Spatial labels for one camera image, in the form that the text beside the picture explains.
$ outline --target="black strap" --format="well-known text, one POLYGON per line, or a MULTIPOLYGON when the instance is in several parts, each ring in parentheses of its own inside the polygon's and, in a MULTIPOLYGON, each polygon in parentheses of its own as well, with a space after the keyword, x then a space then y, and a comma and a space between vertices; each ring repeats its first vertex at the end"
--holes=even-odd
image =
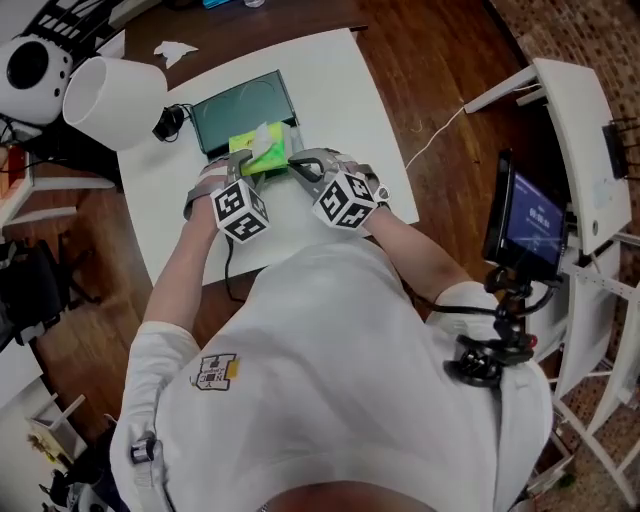
POLYGON ((192 188, 187 194, 187 202, 184 205, 183 215, 186 220, 191 218, 191 210, 193 209, 193 202, 202 197, 208 196, 215 192, 216 190, 224 190, 226 185, 222 182, 218 183, 208 183, 205 185, 198 185, 197 187, 192 188))

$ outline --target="white cable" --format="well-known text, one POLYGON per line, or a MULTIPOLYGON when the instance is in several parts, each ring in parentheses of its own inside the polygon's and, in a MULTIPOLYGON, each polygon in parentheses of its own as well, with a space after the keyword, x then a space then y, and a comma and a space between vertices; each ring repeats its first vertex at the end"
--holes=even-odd
POLYGON ((447 124, 445 124, 442 128, 440 128, 436 133, 434 133, 434 134, 431 136, 431 138, 429 139, 429 142, 427 142, 427 145, 426 145, 425 147, 423 147, 420 151, 418 151, 418 152, 413 156, 413 158, 412 158, 411 160, 409 160, 409 163, 408 163, 408 164, 405 166, 405 168, 404 168, 404 170, 405 170, 405 171, 409 168, 409 166, 413 163, 413 161, 414 161, 416 158, 418 158, 422 153, 424 153, 424 152, 429 148, 429 146, 430 146, 430 145, 431 145, 431 143, 433 142, 433 139, 435 139, 435 138, 438 136, 438 134, 439 134, 442 130, 444 130, 447 126, 449 126, 449 125, 452 123, 452 121, 453 121, 456 117, 458 117, 458 114, 460 114, 460 112, 462 112, 463 110, 464 110, 464 105, 462 105, 462 107, 460 107, 460 110, 458 110, 455 114, 453 114, 453 116, 451 116, 451 119, 449 119, 449 120, 447 121, 447 124))
POLYGON ((598 258, 596 258, 595 254, 593 253, 591 253, 589 256, 591 257, 593 266, 596 267, 596 272, 598 272, 598 274, 602 274, 602 270, 600 270, 600 264, 598 263, 598 258))
POLYGON ((542 87, 542 84, 533 84, 527 85, 525 87, 518 87, 517 89, 514 89, 513 92, 528 91, 529 89, 533 89, 535 87, 542 87))

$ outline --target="speaker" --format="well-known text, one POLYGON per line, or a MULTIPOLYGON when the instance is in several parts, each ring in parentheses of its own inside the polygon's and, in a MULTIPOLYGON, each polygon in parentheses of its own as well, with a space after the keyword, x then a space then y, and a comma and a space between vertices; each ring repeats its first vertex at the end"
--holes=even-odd
POLYGON ((67 52, 33 35, 0 47, 0 114, 38 126, 53 122, 72 64, 67 52))

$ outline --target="white paper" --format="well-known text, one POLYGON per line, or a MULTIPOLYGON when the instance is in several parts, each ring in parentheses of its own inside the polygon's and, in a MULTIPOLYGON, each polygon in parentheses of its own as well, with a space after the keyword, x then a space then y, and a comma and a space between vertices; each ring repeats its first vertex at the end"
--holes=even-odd
POLYGON ((252 157, 246 165, 255 162, 258 158, 264 155, 271 149, 271 146, 273 146, 274 143, 275 141, 269 132, 267 123, 262 123, 258 128, 256 128, 256 136, 253 138, 253 144, 251 145, 252 157))
POLYGON ((164 55, 167 59, 167 69, 178 62, 189 52, 195 52, 198 49, 184 43, 176 43, 175 41, 162 41, 162 44, 154 50, 155 55, 164 55))

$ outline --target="white t-shirt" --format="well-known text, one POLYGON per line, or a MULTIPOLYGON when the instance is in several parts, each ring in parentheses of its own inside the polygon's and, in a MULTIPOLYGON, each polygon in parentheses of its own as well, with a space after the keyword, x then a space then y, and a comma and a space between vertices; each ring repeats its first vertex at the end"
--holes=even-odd
MULTIPOLYGON (((456 285, 438 303, 496 306, 478 283, 456 285)), ((179 327, 143 324, 111 450, 121 496, 140 509, 129 447, 157 399, 177 512, 253 512, 286 490, 332 481, 385 487, 438 512, 492 511, 500 392, 443 370, 459 351, 457 334, 495 338, 492 323, 432 314, 425 325, 386 255, 355 240, 265 269, 201 352, 179 327)), ((537 457, 550 395, 542 377, 535 386, 534 403, 522 407, 539 417, 539 435, 517 441, 537 457)), ((516 494, 526 470, 510 484, 516 494)))

